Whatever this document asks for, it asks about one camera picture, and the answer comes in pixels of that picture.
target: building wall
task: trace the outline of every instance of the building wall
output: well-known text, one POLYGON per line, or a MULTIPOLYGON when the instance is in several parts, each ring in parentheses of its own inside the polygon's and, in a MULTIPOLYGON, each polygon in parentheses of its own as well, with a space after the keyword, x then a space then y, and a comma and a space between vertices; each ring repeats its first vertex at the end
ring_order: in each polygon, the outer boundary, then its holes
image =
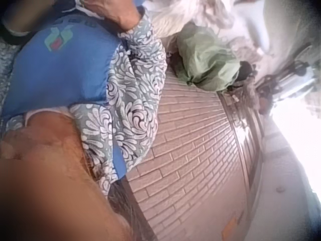
POLYGON ((219 240, 242 218, 246 191, 235 137, 215 93, 171 73, 151 151, 127 178, 159 240, 219 240))

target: white cloth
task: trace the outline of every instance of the white cloth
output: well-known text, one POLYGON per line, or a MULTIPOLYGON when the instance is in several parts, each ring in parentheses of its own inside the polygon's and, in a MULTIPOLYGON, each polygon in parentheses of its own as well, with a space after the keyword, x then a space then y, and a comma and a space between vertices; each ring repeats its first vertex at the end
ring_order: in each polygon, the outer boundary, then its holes
POLYGON ((86 15, 90 16, 90 17, 94 17, 94 18, 97 18, 97 19, 105 19, 104 17, 101 17, 99 16, 97 13, 94 13, 88 9, 86 9, 84 7, 84 5, 81 3, 81 0, 75 0, 75 3, 76 3, 76 9, 85 13, 86 15))
POLYGON ((67 107, 37 109, 37 110, 29 111, 26 113, 25 126, 27 126, 27 123, 28 123, 28 120, 30 119, 30 117, 32 117, 33 115, 35 115, 37 113, 45 112, 45 111, 60 113, 60 114, 63 114, 65 116, 68 116, 71 119, 73 119, 73 116, 70 114, 69 109, 67 107))
POLYGON ((230 28, 233 4, 234 0, 147 0, 143 5, 151 13, 157 36, 165 38, 180 32, 190 21, 202 27, 230 28))

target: logo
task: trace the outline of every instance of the logo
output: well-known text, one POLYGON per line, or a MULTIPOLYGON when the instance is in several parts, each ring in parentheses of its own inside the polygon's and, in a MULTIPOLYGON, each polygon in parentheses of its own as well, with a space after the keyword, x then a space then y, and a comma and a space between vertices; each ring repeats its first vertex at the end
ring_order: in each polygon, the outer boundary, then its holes
POLYGON ((74 35, 71 31, 72 27, 73 25, 68 25, 61 32, 57 27, 51 28, 51 34, 45 39, 45 44, 50 52, 60 50, 72 39, 74 35))

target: patterned sleeve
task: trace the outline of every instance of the patterned sleeve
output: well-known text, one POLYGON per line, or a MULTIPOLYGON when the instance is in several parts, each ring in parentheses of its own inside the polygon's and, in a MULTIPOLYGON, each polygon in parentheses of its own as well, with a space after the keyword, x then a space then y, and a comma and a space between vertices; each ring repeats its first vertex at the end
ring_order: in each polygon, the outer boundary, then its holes
POLYGON ((14 58, 20 46, 10 45, 0 38, 0 113, 7 95, 14 58))
POLYGON ((119 36, 128 51, 120 46, 111 61, 107 98, 113 109, 115 138, 130 171, 154 141, 167 64, 164 47, 146 13, 138 26, 119 36))

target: green bag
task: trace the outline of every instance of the green bag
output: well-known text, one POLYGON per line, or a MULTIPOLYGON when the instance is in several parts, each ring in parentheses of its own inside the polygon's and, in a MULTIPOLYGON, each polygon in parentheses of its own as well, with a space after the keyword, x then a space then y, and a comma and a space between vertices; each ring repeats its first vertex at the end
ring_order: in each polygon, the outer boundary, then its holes
POLYGON ((178 78, 205 91, 220 91, 237 78, 240 61, 209 28, 189 23, 178 34, 182 61, 173 63, 178 78))

